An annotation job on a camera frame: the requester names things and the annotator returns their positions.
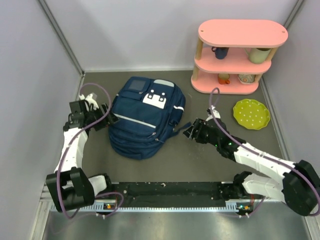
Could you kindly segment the navy blue student backpack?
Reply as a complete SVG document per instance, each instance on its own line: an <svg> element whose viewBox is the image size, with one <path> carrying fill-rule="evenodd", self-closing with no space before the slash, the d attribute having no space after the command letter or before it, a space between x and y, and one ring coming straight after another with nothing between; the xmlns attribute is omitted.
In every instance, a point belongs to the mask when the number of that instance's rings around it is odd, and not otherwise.
<svg viewBox="0 0 320 240"><path fill-rule="evenodd" d="M108 128L110 145L119 155L145 160L154 156L167 139L189 128L180 128L186 97L165 79L132 76L118 92L111 111L118 121Z"/></svg>

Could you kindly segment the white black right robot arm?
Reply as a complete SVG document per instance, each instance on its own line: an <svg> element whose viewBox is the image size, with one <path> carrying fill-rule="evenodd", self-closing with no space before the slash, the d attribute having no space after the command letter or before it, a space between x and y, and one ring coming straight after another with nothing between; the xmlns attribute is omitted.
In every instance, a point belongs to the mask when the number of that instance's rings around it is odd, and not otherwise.
<svg viewBox="0 0 320 240"><path fill-rule="evenodd" d="M234 177L233 192L237 197L268 197L301 216L313 216L313 209L320 206L320 178L309 162L292 162L263 152L231 135L218 118L197 118L187 125L183 135L199 144L211 144L222 157L259 173L243 172Z"/></svg>

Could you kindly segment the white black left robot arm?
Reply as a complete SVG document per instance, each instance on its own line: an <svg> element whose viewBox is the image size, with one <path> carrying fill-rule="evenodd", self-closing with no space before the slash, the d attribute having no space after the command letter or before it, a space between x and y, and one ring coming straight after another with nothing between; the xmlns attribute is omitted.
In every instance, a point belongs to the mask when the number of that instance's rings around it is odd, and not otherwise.
<svg viewBox="0 0 320 240"><path fill-rule="evenodd" d="M92 93L82 94L79 100L69 103L70 114L63 126L61 157L54 172L46 176L46 186L60 213L91 206L98 195L106 199L114 191L106 173L87 177L82 169L90 130L99 131L118 121L108 111L108 105L99 105L94 97Z"/></svg>

